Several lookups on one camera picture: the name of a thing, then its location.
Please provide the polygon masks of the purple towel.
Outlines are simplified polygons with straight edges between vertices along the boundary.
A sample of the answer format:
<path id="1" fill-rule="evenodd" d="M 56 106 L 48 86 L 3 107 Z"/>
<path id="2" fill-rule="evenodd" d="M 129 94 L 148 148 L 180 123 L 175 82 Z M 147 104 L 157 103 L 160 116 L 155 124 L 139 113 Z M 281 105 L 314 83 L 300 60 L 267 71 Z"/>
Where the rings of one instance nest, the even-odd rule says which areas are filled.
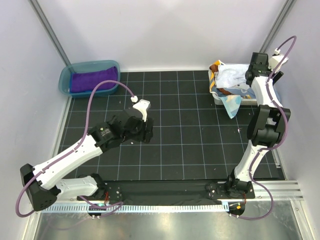
<path id="1" fill-rule="evenodd" d="M 72 74 L 69 91 L 71 93 L 91 92 L 97 84 L 107 80 L 118 80 L 118 69 L 115 66 L 106 70 Z"/>

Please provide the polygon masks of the white towel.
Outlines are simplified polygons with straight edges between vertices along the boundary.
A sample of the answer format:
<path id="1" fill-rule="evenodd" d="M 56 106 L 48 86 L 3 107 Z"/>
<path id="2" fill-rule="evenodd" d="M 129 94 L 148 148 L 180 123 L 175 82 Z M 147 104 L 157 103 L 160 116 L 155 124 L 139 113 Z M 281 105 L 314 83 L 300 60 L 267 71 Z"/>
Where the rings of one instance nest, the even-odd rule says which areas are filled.
<path id="1" fill-rule="evenodd" d="M 249 64 L 222 64 L 218 65 L 215 85 L 218 89 L 231 88 L 246 83 L 245 74 Z"/>

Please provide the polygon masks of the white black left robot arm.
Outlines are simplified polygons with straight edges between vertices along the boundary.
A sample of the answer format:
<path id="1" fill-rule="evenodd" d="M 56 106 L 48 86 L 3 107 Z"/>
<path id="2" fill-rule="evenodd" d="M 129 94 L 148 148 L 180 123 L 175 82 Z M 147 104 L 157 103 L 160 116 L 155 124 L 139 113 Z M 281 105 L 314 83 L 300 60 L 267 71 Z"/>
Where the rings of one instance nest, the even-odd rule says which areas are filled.
<path id="1" fill-rule="evenodd" d="M 58 199 L 90 197 L 101 200 L 107 193 L 104 180 L 97 173 L 81 178 L 65 176 L 85 162 L 119 147 L 128 140 L 149 143 L 153 137 L 154 119 L 129 108 L 86 131 L 84 138 L 42 164 L 25 164 L 20 175 L 25 192 L 38 212 Z"/>

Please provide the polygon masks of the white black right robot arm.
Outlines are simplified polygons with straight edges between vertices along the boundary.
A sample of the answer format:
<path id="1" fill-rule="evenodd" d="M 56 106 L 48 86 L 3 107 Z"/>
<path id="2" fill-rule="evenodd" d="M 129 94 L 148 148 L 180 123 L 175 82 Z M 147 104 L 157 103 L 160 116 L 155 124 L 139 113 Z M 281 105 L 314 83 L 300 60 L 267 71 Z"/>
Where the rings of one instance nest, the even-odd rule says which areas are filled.
<path id="1" fill-rule="evenodd" d="M 281 105 L 273 81 L 283 75 L 280 68 L 287 61 L 287 55 L 278 49 L 272 57 L 266 53 L 252 54 L 245 79 L 255 94 L 257 109 L 247 127 L 247 148 L 224 185 L 230 198 L 243 197 L 252 190 L 253 176 L 261 160 L 284 140 L 291 111 Z"/>

